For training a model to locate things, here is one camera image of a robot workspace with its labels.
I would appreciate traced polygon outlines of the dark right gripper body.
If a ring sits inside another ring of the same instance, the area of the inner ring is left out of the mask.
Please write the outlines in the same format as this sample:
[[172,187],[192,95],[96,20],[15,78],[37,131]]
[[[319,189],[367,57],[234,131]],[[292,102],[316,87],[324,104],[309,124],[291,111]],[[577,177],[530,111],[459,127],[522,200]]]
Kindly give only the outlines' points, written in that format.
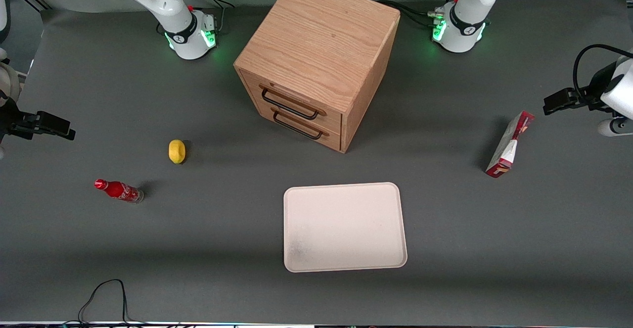
[[5,93],[0,94],[0,138],[9,134],[13,123],[13,100]]

